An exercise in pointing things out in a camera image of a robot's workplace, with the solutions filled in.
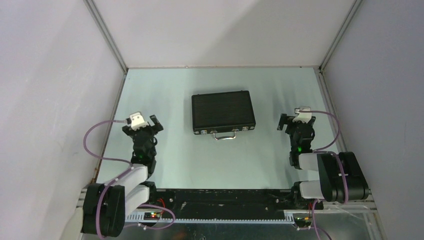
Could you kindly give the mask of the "black poker set case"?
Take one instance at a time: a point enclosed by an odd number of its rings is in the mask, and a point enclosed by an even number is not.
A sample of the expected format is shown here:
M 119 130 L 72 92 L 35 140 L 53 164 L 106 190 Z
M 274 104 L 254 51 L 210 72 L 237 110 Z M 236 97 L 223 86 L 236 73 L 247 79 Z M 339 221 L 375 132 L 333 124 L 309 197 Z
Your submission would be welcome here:
M 191 117 L 194 135 L 212 135 L 217 141 L 233 140 L 257 124 L 248 90 L 194 94 Z

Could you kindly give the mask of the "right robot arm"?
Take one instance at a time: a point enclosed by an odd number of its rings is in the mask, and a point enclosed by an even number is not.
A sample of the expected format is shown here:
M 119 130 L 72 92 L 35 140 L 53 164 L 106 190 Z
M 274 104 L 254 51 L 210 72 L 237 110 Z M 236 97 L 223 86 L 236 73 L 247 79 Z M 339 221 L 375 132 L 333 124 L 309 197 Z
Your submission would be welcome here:
M 366 200 L 371 191 L 353 152 L 312 149 L 315 120 L 311 111 L 302 110 L 296 116 L 281 114 L 277 125 L 277 130 L 285 131 L 289 136 L 289 164 L 297 170 L 318 173 L 317 180 L 298 183 L 299 190 L 290 196 L 291 204 L 297 209 L 304 209 L 311 199 L 341 204 Z

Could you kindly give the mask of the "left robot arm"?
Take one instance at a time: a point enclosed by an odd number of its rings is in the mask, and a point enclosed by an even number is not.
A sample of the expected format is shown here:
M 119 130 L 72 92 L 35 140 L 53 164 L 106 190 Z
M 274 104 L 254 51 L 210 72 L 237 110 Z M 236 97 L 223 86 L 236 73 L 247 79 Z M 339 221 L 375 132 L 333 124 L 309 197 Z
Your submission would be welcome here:
M 149 182 L 156 167 L 156 135 L 164 127 L 155 115 L 150 121 L 141 112 L 135 112 L 121 120 L 122 131 L 131 138 L 133 147 L 130 160 L 119 159 L 128 164 L 127 169 L 104 183 L 87 186 L 82 204 L 83 234 L 117 237 L 124 229 L 126 219 L 136 208 L 143 205 L 153 208 L 158 202 L 155 184 Z

